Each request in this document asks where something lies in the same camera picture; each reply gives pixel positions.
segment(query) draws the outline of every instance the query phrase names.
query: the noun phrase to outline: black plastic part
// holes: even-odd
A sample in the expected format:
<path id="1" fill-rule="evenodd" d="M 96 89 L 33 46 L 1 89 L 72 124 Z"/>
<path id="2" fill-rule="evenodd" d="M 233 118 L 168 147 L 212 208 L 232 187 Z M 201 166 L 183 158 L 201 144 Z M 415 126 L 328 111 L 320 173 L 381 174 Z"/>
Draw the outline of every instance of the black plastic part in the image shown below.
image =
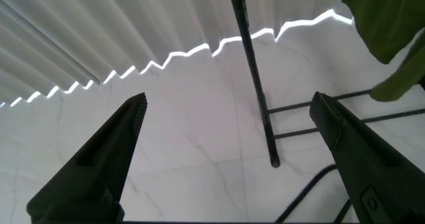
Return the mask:
<path id="1" fill-rule="evenodd" d="M 343 208 L 339 211 L 338 216 L 335 218 L 335 220 L 333 221 L 333 224 L 340 224 L 343 222 L 344 217 L 346 216 L 348 210 L 350 210 L 351 207 L 351 201 L 350 199 L 348 199 Z"/>
<path id="2" fill-rule="evenodd" d="M 310 117 L 331 150 L 361 223 L 425 223 L 425 173 L 325 94 L 314 95 Z"/>
<path id="3" fill-rule="evenodd" d="M 122 221 L 121 194 L 146 108 L 144 93 L 118 108 L 28 202 L 31 221 Z"/>
<path id="4" fill-rule="evenodd" d="M 317 184 L 317 182 L 322 179 L 327 173 L 332 170 L 337 169 L 335 164 L 327 166 L 323 170 L 321 170 L 313 179 L 306 185 L 306 187 L 298 194 L 298 196 L 291 202 L 288 208 L 278 217 L 275 223 L 283 223 L 286 218 L 289 217 L 291 212 L 298 206 L 299 203 L 303 200 L 304 197 L 313 189 L 313 187 Z"/>
<path id="5" fill-rule="evenodd" d="M 232 0 L 233 11 L 238 22 L 240 36 L 242 37 L 242 43 L 244 44 L 246 59 L 250 67 L 252 80 L 254 81 L 255 91 L 257 93 L 258 105 L 260 107 L 261 118 L 264 125 L 264 132 L 266 134 L 268 153 L 270 155 L 270 163 L 274 168 L 280 166 L 280 159 L 278 150 L 276 148 L 276 141 L 274 140 L 272 123 L 267 111 L 266 97 L 264 96 L 263 89 L 261 86 L 260 75 L 258 74 L 257 63 L 254 54 L 254 48 L 252 46 L 252 40 L 250 35 L 248 13 L 246 12 L 245 0 Z"/>
<path id="6" fill-rule="evenodd" d="M 352 93 L 348 93 L 348 94 L 338 95 L 338 96 L 335 96 L 333 98 L 336 99 L 336 100 L 342 100 L 344 98 L 352 98 L 352 97 L 365 95 L 365 94 L 368 94 L 370 92 L 371 92 L 371 90 L 362 90 L 362 91 L 352 92 Z M 300 103 L 300 104 L 292 104 L 292 105 L 284 106 L 284 107 L 281 107 L 281 108 L 273 108 L 273 109 L 269 110 L 268 113 L 274 114 L 274 113 L 283 112 L 283 111 L 286 111 L 286 110 L 303 108 L 303 107 L 310 106 L 310 104 L 311 104 L 311 102 L 303 102 L 303 103 Z"/>
<path id="7" fill-rule="evenodd" d="M 387 114 L 387 115 L 377 116 L 377 117 L 373 117 L 373 118 L 365 118 L 361 121 L 365 124 L 368 124 L 368 123 L 371 123 L 371 122 L 390 120 L 390 119 L 393 119 L 393 118 L 408 117 L 408 116 L 413 116 L 413 115 L 418 115 L 418 114 L 425 114 L 425 108 L 421 108 L 421 109 L 418 109 L 418 110 L 406 111 L 406 112 L 399 112 L 399 113 L 396 113 L 396 114 Z M 311 133 L 318 132 L 318 131 L 319 130 L 317 128 L 310 128 L 310 129 L 306 129 L 306 130 L 288 132 L 288 133 L 285 133 L 285 134 L 277 134 L 277 135 L 274 136 L 274 138 L 275 139 L 289 138 L 289 137 L 299 136 L 299 135 L 303 135 L 303 134 L 311 134 Z"/>

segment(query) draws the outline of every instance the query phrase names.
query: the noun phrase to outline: hanging clothing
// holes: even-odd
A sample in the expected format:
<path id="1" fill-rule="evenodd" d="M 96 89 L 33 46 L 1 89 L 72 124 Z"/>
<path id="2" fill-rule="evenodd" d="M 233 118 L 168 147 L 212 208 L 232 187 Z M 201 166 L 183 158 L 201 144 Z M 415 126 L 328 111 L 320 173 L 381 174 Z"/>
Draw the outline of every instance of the hanging clothing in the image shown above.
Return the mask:
<path id="1" fill-rule="evenodd" d="M 371 54 L 388 64 L 425 27 L 425 0 L 342 0 Z M 425 36 L 416 40 L 398 70 L 373 88 L 377 101 L 400 98 L 425 75 Z"/>

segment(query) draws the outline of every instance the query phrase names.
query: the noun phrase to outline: bright light strip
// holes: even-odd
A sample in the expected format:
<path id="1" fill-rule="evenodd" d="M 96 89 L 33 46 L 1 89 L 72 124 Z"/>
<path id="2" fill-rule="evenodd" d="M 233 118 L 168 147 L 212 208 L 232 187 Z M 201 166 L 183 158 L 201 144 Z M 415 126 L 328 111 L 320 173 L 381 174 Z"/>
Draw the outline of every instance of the bright light strip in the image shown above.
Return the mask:
<path id="1" fill-rule="evenodd" d="M 283 33 L 286 31 L 286 30 L 288 30 L 289 28 L 292 28 L 292 27 L 300 27 L 300 26 L 312 26 L 312 25 L 316 25 L 316 24 L 318 24 L 318 23 L 320 23 L 320 22 L 322 22 L 323 20 L 325 20 L 325 19 L 328 19 L 328 18 L 330 18 L 330 17 L 333 17 L 335 20 L 337 20 L 337 21 L 341 21 L 342 23 L 345 23 L 345 24 L 348 24 L 348 25 L 352 25 L 353 24 L 353 22 L 354 22 L 354 17 L 353 18 L 351 18 L 351 19 L 348 19 L 348 18 L 346 18 L 346 17 L 343 17 L 343 16 L 341 16 L 341 15 L 337 15 L 335 12 L 334 12 L 334 10 L 332 10 L 332 9 L 330 9 L 330 10 L 328 10 L 328 11 L 326 11 L 326 12 L 324 12 L 324 13 L 322 13 L 321 15 L 319 15 L 318 17 L 316 17 L 314 20 L 311 20 L 311 21 L 308 21 L 308 20 L 299 20 L 299 21 L 290 21 L 290 22 L 286 22 L 284 25 L 282 25 L 282 27 L 280 28 L 280 30 L 279 30 L 279 33 L 278 33 L 278 36 L 274 39 L 275 40 L 275 42 L 278 42 L 278 40 L 279 40 L 279 38 L 283 35 Z M 252 34 L 251 35 L 251 39 L 255 39 L 255 38 L 258 38 L 258 37 L 260 37 L 260 36 L 262 36 L 262 35 L 265 35 L 265 34 L 271 34 L 271 35 L 273 35 L 274 34 L 274 30 L 273 29 L 271 29 L 271 28 L 264 28 L 264 29 L 262 29 L 262 30 L 260 30 L 260 31 L 258 31 L 258 32 L 256 32 L 256 33 L 254 33 L 254 34 Z M 220 43 L 219 43 L 219 45 L 218 45 L 218 48 L 217 48 L 217 50 L 216 51 L 214 51 L 213 52 L 213 57 L 214 56 L 216 56 L 216 55 L 218 55 L 220 52 L 221 52 L 221 50 L 223 49 L 223 47 L 224 47 L 224 45 L 225 44 L 227 44 L 227 43 L 231 43 L 231 42 L 235 42 L 235 41 L 242 41 L 242 37 L 231 37 L 231 38 L 225 38 L 225 39 L 223 39 L 223 40 L 221 40 L 220 41 Z M 157 68 L 159 68 L 159 69 L 161 69 L 161 70 L 163 70 L 166 66 L 167 66 L 167 64 L 171 61 L 171 59 L 174 57 L 174 56 L 182 56 L 182 57 L 189 57 L 189 56 L 191 56 L 191 55 L 193 55 L 193 54 L 195 54 L 195 53 L 197 53 L 197 52 L 199 52 L 199 51 L 201 51 L 201 50 L 204 50 L 204 49 L 210 49 L 210 47 L 207 45 L 207 44 L 201 44 L 201 45 L 199 45 L 199 46 L 197 46 L 197 47 L 195 47 L 195 48 L 193 48 L 193 49 L 191 49 L 189 52 L 187 52 L 187 53 L 184 53 L 184 52 L 180 52 L 180 51 L 177 51 L 177 52 L 171 52 L 170 54 L 169 54 L 169 56 L 168 56 L 168 58 L 165 60 L 165 62 L 163 63 L 163 65 L 160 65 L 160 64 L 157 64 L 156 62 L 154 62 L 154 61 L 150 61 L 148 64 L 147 64 L 147 66 L 140 72 L 140 74 L 144 74 L 144 73 L 146 73 L 150 68 L 151 68 L 151 66 L 155 66 L 155 67 L 157 67 Z M 125 78 L 125 77 L 127 77 L 131 72 L 133 72 L 135 70 L 135 67 L 134 66 L 131 66 L 125 73 L 123 73 L 121 76 L 120 76 L 120 78 L 121 79 L 123 79 L 123 78 Z M 103 81 L 103 83 L 102 84 L 106 84 L 112 77 L 114 77 L 115 76 L 115 74 L 116 74 L 117 72 L 116 71 L 111 71 L 111 73 L 108 75 L 108 77 L 105 79 L 105 81 Z M 83 89 L 85 89 L 85 90 L 88 90 L 90 87 L 91 87 L 91 85 L 93 84 L 94 82 L 93 82 L 93 80 L 90 80 L 90 81 L 88 81 L 88 83 L 87 83 L 87 85 L 85 86 L 85 87 L 83 87 Z M 67 91 L 64 91 L 64 93 L 65 94 L 70 94 L 70 93 L 72 93 L 72 91 L 74 91 L 74 89 L 76 88 L 78 86 L 78 82 L 75 82 L 74 84 L 72 84 L 72 86 L 69 88 L 69 90 L 67 90 Z M 47 95 L 47 98 L 50 98 L 56 91 L 58 91 L 58 89 L 59 89 L 59 87 L 58 86 L 55 86 L 50 92 L 49 92 L 49 94 Z M 38 97 L 38 96 L 40 96 L 40 92 L 35 92 L 34 94 L 32 94 L 29 98 L 28 98 L 28 100 L 27 100 L 27 102 L 28 103 L 30 103 L 30 102 L 32 102 L 36 97 Z M 16 105 L 19 101 L 21 101 L 22 100 L 22 98 L 21 97 L 19 97 L 19 98 L 17 98 L 15 101 L 13 101 L 13 103 L 11 104 L 11 106 L 14 106 L 14 105 Z"/>
<path id="2" fill-rule="evenodd" d="M 41 94 L 41 93 L 40 93 L 39 91 L 36 91 L 34 94 L 32 94 L 32 95 L 28 98 L 27 102 L 28 102 L 28 103 L 32 102 L 32 101 L 33 101 L 33 99 L 35 99 L 36 97 L 38 97 L 40 94 Z"/>
<path id="3" fill-rule="evenodd" d="M 93 80 L 88 81 L 87 85 L 83 87 L 83 89 L 88 90 L 93 83 L 94 83 Z"/>
<path id="4" fill-rule="evenodd" d="M 17 103 L 19 103 L 19 101 L 21 101 L 22 100 L 22 98 L 21 97 L 19 97 L 19 98 L 17 98 L 17 99 L 15 99 L 15 101 L 13 101 L 12 103 L 11 103 L 11 107 L 14 107 Z"/>
<path id="5" fill-rule="evenodd" d="M 74 82 L 74 84 L 71 85 L 71 87 L 68 89 L 68 91 L 64 91 L 65 94 L 70 94 L 74 89 L 78 86 L 78 82 Z"/>

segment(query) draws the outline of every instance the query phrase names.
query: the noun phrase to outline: rack leg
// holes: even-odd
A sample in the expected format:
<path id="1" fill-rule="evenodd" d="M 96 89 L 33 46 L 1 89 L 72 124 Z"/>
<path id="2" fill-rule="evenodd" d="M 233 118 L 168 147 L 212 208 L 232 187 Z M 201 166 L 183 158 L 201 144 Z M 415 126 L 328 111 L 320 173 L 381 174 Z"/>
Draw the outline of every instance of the rack leg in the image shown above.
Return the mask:
<path id="1" fill-rule="evenodd" d="M 252 40 L 249 31 L 248 13 L 246 12 L 245 0 L 232 0 L 232 6 L 236 20 L 238 21 L 238 27 L 240 36 L 242 37 L 242 43 L 244 44 L 246 58 L 250 67 L 252 80 L 254 81 L 255 91 L 257 93 L 258 105 L 260 107 L 261 118 L 264 125 L 264 131 L 266 134 L 267 147 L 270 155 L 270 163 L 274 168 L 280 166 L 280 159 L 278 150 L 276 148 L 276 141 L 273 135 L 272 124 L 267 111 L 266 98 L 263 93 L 261 86 L 260 75 L 258 74 L 257 63 L 254 54 L 254 48 L 252 47 Z"/>

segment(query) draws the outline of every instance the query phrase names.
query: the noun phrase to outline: curtain fold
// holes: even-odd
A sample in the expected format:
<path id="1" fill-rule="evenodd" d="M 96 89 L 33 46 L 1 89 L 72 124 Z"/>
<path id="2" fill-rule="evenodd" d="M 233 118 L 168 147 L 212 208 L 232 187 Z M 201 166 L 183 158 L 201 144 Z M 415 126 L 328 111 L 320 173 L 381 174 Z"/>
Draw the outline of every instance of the curtain fold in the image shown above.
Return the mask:
<path id="1" fill-rule="evenodd" d="M 251 31 L 312 20 L 340 0 L 246 0 Z M 101 85 L 116 71 L 162 65 L 175 51 L 213 53 L 239 36 L 230 0 L 0 0 L 0 104 Z"/>

